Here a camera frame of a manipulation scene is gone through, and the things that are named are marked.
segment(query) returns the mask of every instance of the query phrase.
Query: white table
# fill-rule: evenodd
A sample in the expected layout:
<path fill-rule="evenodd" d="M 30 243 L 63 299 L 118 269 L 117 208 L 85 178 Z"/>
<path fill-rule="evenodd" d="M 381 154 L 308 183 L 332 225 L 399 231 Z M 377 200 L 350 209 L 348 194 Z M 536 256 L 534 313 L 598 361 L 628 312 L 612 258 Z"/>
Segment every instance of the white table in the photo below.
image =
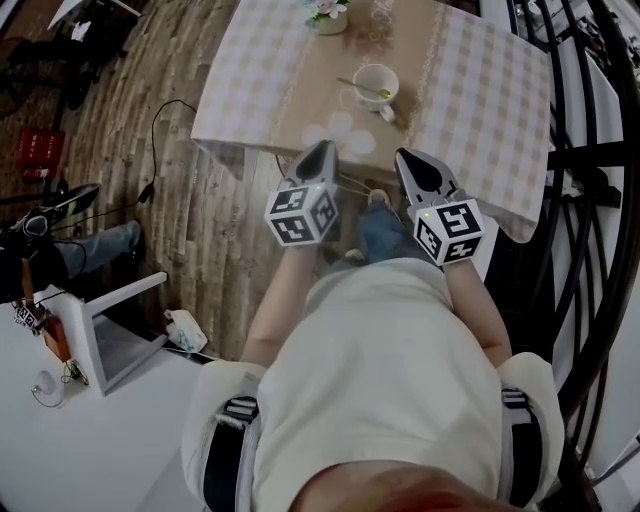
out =
<path fill-rule="evenodd" d="M 164 283 L 167 274 L 159 272 L 85 303 L 64 293 L 42 304 L 62 322 L 72 359 L 89 380 L 89 388 L 105 395 L 123 377 L 140 366 L 166 343 L 165 335 L 147 341 L 127 331 L 102 313 L 124 300 Z M 57 293 L 49 286 L 35 295 L 35 300 Z"/>

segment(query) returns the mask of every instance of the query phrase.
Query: person's leg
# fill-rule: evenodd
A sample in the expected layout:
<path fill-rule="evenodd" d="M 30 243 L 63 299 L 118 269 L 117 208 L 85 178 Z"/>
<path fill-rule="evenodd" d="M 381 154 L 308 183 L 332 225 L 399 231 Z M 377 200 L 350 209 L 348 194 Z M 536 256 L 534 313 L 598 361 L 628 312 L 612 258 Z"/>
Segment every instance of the person's leg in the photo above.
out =
<path fill-rule="evenodd" d="M 53 243 L 62 254 L 71 279 L 106 265 L 121 254 L 131 252 L 141 234 L 140 224 L 131 221 L 82 240 L 73 240 L 71 243 L 54 240 Z"/>
<path fill-rule="evenodd" d="M 384 201 L 372 201 L 360 217 L 360 247 L 368 263 L 416 258 L 433 263 Z"/>

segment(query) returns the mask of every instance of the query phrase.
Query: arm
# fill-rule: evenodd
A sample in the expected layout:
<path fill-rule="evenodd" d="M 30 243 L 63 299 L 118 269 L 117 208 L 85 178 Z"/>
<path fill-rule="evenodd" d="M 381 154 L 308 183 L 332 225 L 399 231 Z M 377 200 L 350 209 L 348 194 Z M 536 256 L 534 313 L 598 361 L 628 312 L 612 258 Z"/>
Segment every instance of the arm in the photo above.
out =
<path fill-rule="evenodd" d="M 511 357 L 511 344 L 498 308 L 471 260 L 444 265 L 453 311 L 498 368 Z"/>
<path fill-rule="evenodd" d="M 290 247 L 262 299 L 241 361 L 268 368 L 282 345 L 302 319 L 305 301 L 313 282 L 317 247 Z"/>

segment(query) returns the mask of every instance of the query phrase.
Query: table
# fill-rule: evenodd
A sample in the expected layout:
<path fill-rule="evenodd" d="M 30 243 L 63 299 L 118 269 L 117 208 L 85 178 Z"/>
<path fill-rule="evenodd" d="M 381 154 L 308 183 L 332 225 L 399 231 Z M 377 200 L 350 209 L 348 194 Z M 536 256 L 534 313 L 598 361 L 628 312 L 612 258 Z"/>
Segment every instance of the table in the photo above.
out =
<path fill-rule="evenodd" d="M 192 138 L 293 156 L 321 138 L 342 169 L 395 180 L 401 146 L 444 161 L 483 213 L 519 242 L 540 214 L 549 143 L 546 56 L 486 21 L 426 0 L 355 0 L 349 27 L 318 36 L 291 0 L 241 0 L 211 67 Z M 366 63 L 398 75 L 401 121 L 360 109 Z"/>
<path fill-rule="evenodd" d="M 41 300 L 62 322 L 71 357 L 94 393 L 107 394 L 167 342 L 164 334 L 148 342 L 111 322 L 103 312 L 166 280 L 167 274 L 158 272 L 87 303 L 70 293 L 56 295 L 61 290 L 53 285 L 35 294 L 35 300 Z"/>

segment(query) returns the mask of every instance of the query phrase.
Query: spoon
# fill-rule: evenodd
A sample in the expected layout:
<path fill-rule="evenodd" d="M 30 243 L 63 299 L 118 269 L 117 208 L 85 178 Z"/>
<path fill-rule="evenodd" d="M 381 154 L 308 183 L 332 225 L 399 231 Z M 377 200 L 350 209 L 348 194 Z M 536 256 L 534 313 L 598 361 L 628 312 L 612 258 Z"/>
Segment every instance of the spoon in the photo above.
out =
<path fill-rule="evenodd" d="M 386 89 L 380 89 L 379 91 L 376 91 L 375 89 L 365 87 L 364 85 L 354 84 L 353 82 L 350 82 L 349 80 L 346 80 L 344 78 L 338 77 L 336 78 L 336 80 L 338 80 L 338 82 L 342 82 L 343 84 L 353 85 L 354 87 L 357 87 L 358 89 L 362 89 L 363 91 L 369 91 L 369 92 L 372 92 L 373 94 L 377 94 L 378 96 L 380 96 L 381 98 L 384 98 L 385 100 L 388 100 L 389 98 L 391 98 L 391 93 Z"/>

